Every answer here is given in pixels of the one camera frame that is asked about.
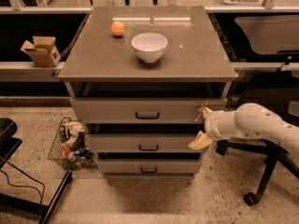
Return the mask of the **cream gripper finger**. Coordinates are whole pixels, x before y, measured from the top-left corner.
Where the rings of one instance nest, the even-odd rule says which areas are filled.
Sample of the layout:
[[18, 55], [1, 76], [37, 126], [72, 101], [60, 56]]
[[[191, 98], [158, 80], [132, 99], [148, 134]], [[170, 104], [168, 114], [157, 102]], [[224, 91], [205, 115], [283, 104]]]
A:
[[188, 144], [188, 147], [193, 150], [199, 150], [208, 147], [212, 143], [213, 143], [213, 139], [206, 133], [200, 131], [196, 135], [195, 139]]
[[200, 112], [199, 117], [206, 119], [212, 113], [212, 110], [208, 108], [206, 105], [202, 105], [199, 108], [199, 112]]

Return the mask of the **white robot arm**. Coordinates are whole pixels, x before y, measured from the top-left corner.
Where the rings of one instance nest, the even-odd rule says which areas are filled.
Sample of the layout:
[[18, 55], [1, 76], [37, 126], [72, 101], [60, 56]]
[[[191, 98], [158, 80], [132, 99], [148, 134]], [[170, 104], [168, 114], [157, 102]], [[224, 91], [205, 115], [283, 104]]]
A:
[[205, 130], [200, 131], [188, 148], [199, 150], [214, 141], [263, 139], [299, 154], [299, 128], [262, 105], [246, 103], [234, 111], [212, 111], [202, 106]]

